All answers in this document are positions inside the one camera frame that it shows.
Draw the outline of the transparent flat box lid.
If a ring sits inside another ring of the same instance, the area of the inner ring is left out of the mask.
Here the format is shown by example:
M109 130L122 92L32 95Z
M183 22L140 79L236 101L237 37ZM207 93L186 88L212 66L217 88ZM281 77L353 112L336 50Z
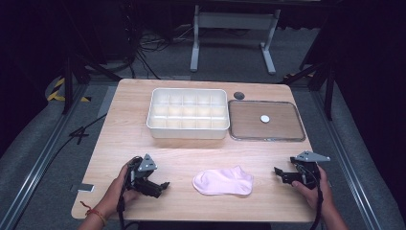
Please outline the transparent flat box lid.
M302 142L305 130L290 102L229 101L230 135L236 140Z

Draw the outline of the yellow black floor tape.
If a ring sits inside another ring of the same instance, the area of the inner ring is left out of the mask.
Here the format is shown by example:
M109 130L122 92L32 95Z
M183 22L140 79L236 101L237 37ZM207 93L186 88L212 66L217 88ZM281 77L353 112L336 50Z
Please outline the yellow black floor tape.
M63 77L61 77L57 80L54 88L52 89L51 93L47 97L48 101L60 101L60 102L65 101L65 97L58 94L63 83L65 83L65 79Z

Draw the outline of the white divided storage box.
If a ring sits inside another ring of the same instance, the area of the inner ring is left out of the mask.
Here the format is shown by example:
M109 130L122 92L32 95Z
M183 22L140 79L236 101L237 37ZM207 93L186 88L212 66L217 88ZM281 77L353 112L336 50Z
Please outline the white divided storage box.
M147 115L154 138L223 139L230 126L222 89L155 88Z

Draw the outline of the pink sock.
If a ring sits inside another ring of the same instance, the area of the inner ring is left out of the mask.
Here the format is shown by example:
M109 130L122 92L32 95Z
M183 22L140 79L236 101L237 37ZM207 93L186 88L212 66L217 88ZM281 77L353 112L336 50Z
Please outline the pink sock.
M254 176L240 166L229 169L205 170L192 180L193 187L202 195L248 196L253 190Z

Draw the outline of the aluminium floor rail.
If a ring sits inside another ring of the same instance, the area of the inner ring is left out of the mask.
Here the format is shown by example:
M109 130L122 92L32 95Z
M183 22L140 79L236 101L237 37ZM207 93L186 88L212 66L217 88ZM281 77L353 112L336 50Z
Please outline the aluminium floor rail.
M25 177L24 182L18 191L18 194L14 198L11 207L2 218L0 222L0 230L14 230L21 216L23 215L26 207L28 206L41 178L51 165L56 154L54 149L56 143L61 135L63 129L65 129L69 119L72 117L74 110L78 106L81 97L84 95L87 89L87 85L80 84L77 86L76 91L73 94L73 99L70 108L65 114L59 116L56 126L53 129L49 139L44 145L38 158L34 161L34 165L30 169L28 175Z
M340 138L337 128L332 120L327 118L325 113L323 98L317 92L310 92L311 98L315 103L319 113L322 116L323 124L327 127L329 137L332 139L333 146L336 150L336 158L340 164L341 170L346 178L351 194L360 211L362 219L368 230L382 230L376 214L367 198L366 192L356 174L354 166L351 164L347 151Z

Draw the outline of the black metal stand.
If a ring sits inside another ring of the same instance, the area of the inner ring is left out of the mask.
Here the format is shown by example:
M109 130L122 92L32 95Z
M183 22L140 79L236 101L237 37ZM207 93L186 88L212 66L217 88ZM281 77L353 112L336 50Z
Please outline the black metal stand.
M335 81L334 65L335 61L329 57L327 60L313 64L301 70L299 73L286 75L283 80L280 81L280 84L289 85L312 74L313 77L308 82L307 88L310 91L319 91L323 85L326 86L323 109L327 119L331 121L332 97Z
M64 108L62 113L67 114L70 108L73 106L74 102L74 86L73 78L76 78L79 84L87 84L90 81L90 75L85 69L86 66L92 67L96 72L105 75L113 81L120 81L122 78L118 75L110 72L106 68L102 67L100 64L95 61L90 60L89 58L79 55L79 54L70 54L64 63L64 70L62 77L64 78L64 89L65 89L65 101Z

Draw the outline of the white metal stand frame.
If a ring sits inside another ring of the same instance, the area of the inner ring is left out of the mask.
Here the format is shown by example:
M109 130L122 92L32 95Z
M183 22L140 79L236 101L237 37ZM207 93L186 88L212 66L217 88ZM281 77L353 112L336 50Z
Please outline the white metal stand frame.
M201 11L199 5L194 6L193 15L193 45L190 70L198 70L199 61L199 30L200 29L242 29L267 31L268 36L259 47L270 75L276 74L276 68L271 57L270 46L277 29L281 11L275 10L270 14L237 13L237 12L207 12Z

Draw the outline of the person's left hand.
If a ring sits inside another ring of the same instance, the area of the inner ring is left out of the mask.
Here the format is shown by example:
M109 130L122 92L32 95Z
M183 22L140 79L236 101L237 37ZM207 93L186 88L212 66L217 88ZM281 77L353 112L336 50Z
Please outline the person's left hand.
M99 210L106 216L110 217L117 212L119 198L124 198L124 203L128 203L138 198L139 194L135 191L122 191L124 180L126 178L128 166L123 165L118 176L112 181L99 203Z

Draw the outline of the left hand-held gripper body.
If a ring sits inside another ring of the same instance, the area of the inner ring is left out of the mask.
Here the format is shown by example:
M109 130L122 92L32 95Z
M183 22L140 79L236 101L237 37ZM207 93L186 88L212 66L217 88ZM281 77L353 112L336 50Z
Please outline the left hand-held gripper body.
M128 164L125 187L140 193L157 193L158 185L149 181L148 177L157 169L151 156L136 156Z

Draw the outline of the person's right hand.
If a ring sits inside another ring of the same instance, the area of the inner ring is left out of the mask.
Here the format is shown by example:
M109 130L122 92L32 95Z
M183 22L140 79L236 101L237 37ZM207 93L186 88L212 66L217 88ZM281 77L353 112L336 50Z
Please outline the person's right hand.
M333 202L332 191L327 181L327 174L321 167L318 167L318 169L320 171L321 176L320 189L323 193L321 216L323 219L327 219L328 217L332 216L332 214L336 211L336 209ZM311 208L313 209L317 208L318 201L317 189L310 190L299 181L293 181L292 187L295 188L302 196L305 197L307 203Z

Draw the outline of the grey tape piece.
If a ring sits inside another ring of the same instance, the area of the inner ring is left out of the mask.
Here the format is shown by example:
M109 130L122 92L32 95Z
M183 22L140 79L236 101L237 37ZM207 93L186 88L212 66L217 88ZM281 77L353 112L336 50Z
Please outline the grey tape piece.
M70 189L71 192L89 192L89 193L91 193L93 190L94 190L93 184L85 184L85 183L72 185Z

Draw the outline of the black tape floor mark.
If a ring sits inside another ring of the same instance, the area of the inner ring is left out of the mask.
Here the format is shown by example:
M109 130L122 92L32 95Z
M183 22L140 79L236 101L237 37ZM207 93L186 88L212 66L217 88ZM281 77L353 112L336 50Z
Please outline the black tape floor mark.
M79 145L82 142L82 139L88 136L88 133L86 132L86 128L81 126L80 128L71 132L69 136L72 138L77 138L77 144Z

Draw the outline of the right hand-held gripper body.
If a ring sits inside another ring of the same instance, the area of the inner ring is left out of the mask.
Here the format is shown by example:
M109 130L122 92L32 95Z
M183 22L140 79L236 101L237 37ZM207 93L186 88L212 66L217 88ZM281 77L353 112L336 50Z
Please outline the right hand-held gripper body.
M290 158L290 162L299 173L299 181L308 189L314 189L320 181L319 162L329 162L330 158L309 150L305 150L297 156Z

